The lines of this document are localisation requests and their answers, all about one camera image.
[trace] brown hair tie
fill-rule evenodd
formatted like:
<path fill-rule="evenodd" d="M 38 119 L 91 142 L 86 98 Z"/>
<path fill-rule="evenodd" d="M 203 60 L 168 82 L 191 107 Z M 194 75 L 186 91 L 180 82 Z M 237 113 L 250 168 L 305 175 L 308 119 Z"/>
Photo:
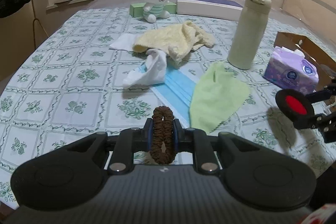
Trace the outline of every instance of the brown hair tie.
<path fill-rule="evenodd" d="M 153 141 L 150 154 L 158 164 L 170 164 L 176 156 L 173 143 L 173 112 L 169 107 L 159 106 L 153 111 Z M 166 151 L 162 152 L 162 143 L 165 143 Z"/>

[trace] green cloth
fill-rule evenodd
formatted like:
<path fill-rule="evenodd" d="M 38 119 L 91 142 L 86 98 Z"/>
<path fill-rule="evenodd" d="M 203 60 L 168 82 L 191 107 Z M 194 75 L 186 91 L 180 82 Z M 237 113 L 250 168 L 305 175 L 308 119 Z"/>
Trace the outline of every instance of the green cloth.
<path fill-rule="evenodd" d="M 223 62 L 212 64 L 196 84 L 189 109 L 191 127 L 210 133 L 237 111 L 249 94 L 248 85 L 226 72 Z"/>

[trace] cream water bottle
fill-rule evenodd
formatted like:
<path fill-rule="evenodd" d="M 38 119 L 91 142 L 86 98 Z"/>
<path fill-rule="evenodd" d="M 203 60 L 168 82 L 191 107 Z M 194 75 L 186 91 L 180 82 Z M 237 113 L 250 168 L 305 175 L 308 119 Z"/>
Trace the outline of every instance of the cream water bottle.
<path fill-rule="evenodd" d="M 271 0 L 245 0 L 227 60 L 239 69 L 249 69 L 265 32 Z"/>

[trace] tissue pack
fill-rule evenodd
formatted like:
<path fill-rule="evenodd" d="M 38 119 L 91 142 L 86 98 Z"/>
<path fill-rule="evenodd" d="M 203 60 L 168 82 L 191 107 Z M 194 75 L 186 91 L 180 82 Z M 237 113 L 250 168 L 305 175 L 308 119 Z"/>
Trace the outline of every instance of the tissue pack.
<path fill-rule="evenodd" d="M 264 78 L 283 89 L 312 93 L 319 82 L 316 67 L 304 56 L 288 49 L 275 47 Z"/>

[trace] red object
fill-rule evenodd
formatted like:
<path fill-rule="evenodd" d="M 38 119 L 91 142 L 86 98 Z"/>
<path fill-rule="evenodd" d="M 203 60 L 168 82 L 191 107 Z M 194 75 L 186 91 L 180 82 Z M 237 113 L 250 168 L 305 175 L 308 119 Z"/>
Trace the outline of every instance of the red object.
<path fill-rule="evenodd" d="M 319 219 L 315 219 L 311 224 L 322 224 L 322 221 Z"/>
<path fill-rule="evenodd" d="M 287 95 L 286 103 L 293 111 L 301 115 L 307 114 L 306 108 L 301 104 L 301 102 L 298 99 L 294 98 L 293 96 Z"/>

